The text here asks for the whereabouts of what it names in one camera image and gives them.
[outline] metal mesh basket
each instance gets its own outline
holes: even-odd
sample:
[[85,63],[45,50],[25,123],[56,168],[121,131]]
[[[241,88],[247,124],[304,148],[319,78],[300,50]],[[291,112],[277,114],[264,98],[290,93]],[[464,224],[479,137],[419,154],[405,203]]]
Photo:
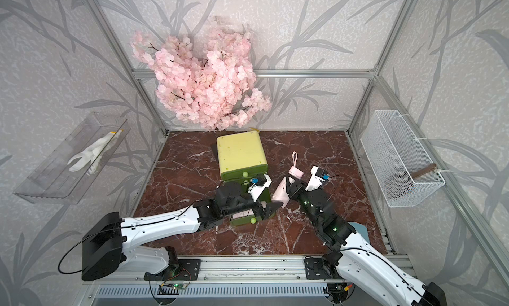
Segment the metal mesh basket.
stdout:
[[376,110],[360,139],[389,207],[413,207],[445,184],[438,170],[412,174],[433,162],[396,110]]

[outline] black mounting plate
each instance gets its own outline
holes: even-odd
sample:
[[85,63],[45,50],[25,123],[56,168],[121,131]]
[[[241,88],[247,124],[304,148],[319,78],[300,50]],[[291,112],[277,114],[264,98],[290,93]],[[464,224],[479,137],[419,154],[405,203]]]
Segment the black mounting plate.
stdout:
[[323,262],[321,258],[306,256],[304,258],[307,279],[338,279],[327,275],[323,270]]
[[[198,279],[198,273],[200,272],[200,259],[179,259],[179,269],[184,268],[191,274],[191,281]],[[188,281],[189,274],[186,271],[182,271],[178,276],[174,277],[172,281]],[[150,274],[145,272],[143,279],[145,281],[165,281],[167,278],[163,278],[164,271],[157,274]]]

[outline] wallpaper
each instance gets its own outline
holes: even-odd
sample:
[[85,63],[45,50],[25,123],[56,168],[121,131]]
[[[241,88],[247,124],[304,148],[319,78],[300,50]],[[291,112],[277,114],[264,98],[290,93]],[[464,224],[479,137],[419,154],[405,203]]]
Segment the wallpaper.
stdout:
[[419,0],[384,70],[507,248],[508,20],[509,0]]
[[[509,0],[418,0],[382,75],[468,196],[509,247]],[[357,140],[375,109],[375,91]],[[365,159],[363,165],[370,170]],[[391,244],[420,279],[457,305],[507,305],[509,293],[442,190],[414,208],[388,208]]]
[[[169,34],[186,34],[194,44],[194,54],[200,57],[210,28],[219,24],[239,32],[253,32],[251,61],[255,69],[373,68],[403,3],[403,0],[98,1],[129,56],[130,38],[135,30],[140,30],[152,35],[156,42]],[[74,6],[80,6],[80,1],[76,0]],[[133,68],[146,68],[130,59]],[[366,81],[258,79],[255,86],[272,98],[273,109],[259,113],[245,127],[317,130],[335,127],[339,124],[336,121],[347,120],[345,115],[355,112],[362,97],[362,84]],[[153,84],[147,83],[147,92],[152,96],[154,89]],[[199,128],[176,121],[174,114],[162,106],[159,109],[171,130]],[[347,128],[349,122],[341,124],[336,128]]]
[[416,207],[387,206],[360,143],[374,111],[386,109],[391,108],[375,88],[352,139],[392,247],[410,256],[421,281],[435,282],[444,290],[449,305],[508,305],[509,292],[442,189]]
[[[80,275],[61,256],[104,214],[130,214],[162,131],[85,7],[73,0],[0,0],[0,304],[71,305]],[[12,194],[90,112],[131,131],[77,205]],[[81,267],[80,250],[66,271]]]
[[[282,84],[285,89],[272,99],[269,112],[259,112],[244,126],[261,130],[346,130],[367,86],[367,80],[362,78],[261,78],[257,82],[262,91],[270,87],[271,82]],[[154,93],[157,84],[155,78],[143,80],[166,127],[202,130],[199,124],[179,121],[173,112],[164,108]]]

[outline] transparent tray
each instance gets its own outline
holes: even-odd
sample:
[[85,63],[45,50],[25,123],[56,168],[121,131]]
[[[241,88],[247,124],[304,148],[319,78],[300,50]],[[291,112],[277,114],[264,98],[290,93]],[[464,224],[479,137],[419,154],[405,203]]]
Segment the transparent tray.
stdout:
[[[90,113],[14,190],[14,194],[32,203],[77,204],[129,131],[130,127],[125,118]],[[67,164],[71,157],[109,132],[117,134],[104,146],[102,156],[78,171],[69,171],[77,162],[74,160]],[[93,174],[89,172],[91,166],[97,166]]]

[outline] red marble tabletop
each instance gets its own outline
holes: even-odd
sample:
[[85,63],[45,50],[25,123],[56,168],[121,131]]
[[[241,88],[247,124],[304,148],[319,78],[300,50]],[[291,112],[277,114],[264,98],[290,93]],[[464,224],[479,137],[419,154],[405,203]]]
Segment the red marble tabletop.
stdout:
[[[211,198],[220,182],[211,145],[219,135],[229,133],[170,133],[134,216],[173,211],[194,200]],[[262,131],[260,137],[273,181],[271,193],[292,166],[292,151],[296,151],[297,167],[305,172],[305,181],[311,176],[312,165],[326,169],[331,176],[338,175],[325,186],[332,194],[330,201],[334,201],[336,213],[365,225],[371,245],[387,253],[344,131]],[[328,252],[295,201],[279,209],[272,219],[254,225],[233,227],[225,219],[214,229],[175,235],[148,245],[173,246],[179,255]]]

